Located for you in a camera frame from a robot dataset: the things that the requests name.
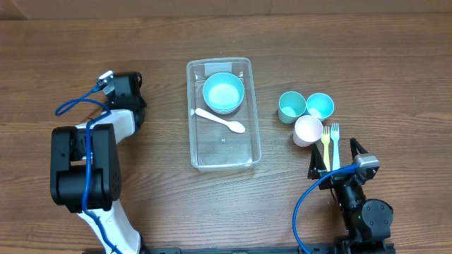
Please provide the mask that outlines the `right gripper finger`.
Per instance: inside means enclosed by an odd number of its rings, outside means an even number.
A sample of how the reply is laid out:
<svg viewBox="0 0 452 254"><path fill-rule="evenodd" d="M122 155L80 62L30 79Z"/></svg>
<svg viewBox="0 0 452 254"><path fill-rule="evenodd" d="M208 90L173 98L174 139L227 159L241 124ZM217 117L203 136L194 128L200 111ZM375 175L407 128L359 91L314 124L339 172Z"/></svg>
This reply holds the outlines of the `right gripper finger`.
<svg viewBox="0 0 452 254"><path fill-rule="evenodd" d="M350 149L352 157L356 157L357 155L367 153L367 151L360 145L360 143L355 138L350 139Z"/></svg>
<svg viewBox="0 0 452 254"><path fill-rule="evenodd" d="M326 165L323 162L323 157L319 152L316 144L309 146L311 148L311 159L309 164L309 173L320 173L326 170Z"/></svg>

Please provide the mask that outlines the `white plastic spoon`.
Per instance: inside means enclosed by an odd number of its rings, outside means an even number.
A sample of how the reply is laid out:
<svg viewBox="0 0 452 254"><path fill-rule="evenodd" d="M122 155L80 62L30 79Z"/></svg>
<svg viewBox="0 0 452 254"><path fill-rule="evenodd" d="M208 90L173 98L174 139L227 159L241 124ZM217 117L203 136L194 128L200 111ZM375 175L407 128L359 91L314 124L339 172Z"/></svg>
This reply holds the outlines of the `white plastic spoon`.
<svg viewBox="0 0 452 254"><path fill-rule="evenodd" d="M204 109L201 109L201 108L196 108L194 110L194 112L195 112L196 115L198 115L200 117L203 117L205 119L209 119L211 121L220 123L220 124L228 127L232 132L243 134L246 131L244 125L241 124L238 121L226 121L226 120L221 119L220 117L218 117L218 116L216 116L216 115L214 115L214 114L212 114L212 113L210 113L210 112L208 112L208 111L206 111Z"/></svg>

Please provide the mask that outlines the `teal bowl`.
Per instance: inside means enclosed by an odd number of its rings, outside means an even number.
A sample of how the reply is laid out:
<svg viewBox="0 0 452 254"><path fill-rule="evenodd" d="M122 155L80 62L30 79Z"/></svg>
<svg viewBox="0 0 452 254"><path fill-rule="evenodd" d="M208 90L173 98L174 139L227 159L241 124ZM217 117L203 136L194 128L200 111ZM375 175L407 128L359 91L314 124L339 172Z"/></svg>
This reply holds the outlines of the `teal bowl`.
<svg viewBox="0 0 452 254"><path fill-rule="evenodd" d="M231 114L239 108L238 104L226 104L226 105L209 105L211 110L217 114Z"/></svg>

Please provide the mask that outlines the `light blue bowl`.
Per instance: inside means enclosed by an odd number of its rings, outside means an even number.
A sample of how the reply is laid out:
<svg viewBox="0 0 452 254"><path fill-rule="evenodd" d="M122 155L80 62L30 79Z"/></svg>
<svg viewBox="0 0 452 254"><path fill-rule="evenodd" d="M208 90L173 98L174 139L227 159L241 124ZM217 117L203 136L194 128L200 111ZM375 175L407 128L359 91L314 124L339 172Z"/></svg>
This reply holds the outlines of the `light blue bowl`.
<svg viewBox="0 0 452 254"><path fill-rule="evenodd" d="M203 85L203 98L207 106L240 104L244 99L244 84L232 73L215 73Z"/></svg>

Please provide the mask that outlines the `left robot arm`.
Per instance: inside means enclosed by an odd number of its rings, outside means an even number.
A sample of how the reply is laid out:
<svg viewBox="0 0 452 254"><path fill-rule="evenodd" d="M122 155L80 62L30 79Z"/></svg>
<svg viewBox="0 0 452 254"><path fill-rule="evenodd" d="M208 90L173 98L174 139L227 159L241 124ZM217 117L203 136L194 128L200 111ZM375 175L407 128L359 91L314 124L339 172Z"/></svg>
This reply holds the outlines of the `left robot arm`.
<svg viewBox="0 0 452 254"><path fill-rule="evenodd" d="M86 123L52 131L50 194L87 222L105 253L146 253L143 237L121 206L121 169L117 145L137 134L147 106L141 97L139 72L99 76L94 87L77 99L64 102L61 116L81 102L99 106L101 114Z"/></svg>

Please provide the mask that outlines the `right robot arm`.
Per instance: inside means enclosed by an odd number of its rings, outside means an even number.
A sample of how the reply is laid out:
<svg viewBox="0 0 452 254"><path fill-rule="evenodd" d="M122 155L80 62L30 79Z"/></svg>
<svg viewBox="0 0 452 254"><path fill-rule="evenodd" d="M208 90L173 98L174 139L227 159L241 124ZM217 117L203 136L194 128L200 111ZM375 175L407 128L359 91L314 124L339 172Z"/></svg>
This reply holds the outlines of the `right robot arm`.
<svg viewBox="0 0 452 254"><path fill-rule="evenodd" d="M392 243L385 240L391 236L393 208L382 200L366 198L362 185L375 177L379 170L378 158L367 152L355 138L350 139L353 172L335 174L319 184L321 190L335 193L347 234L338 236L330 244L308 246L312 253L369 253L395 254Z"/></svg>

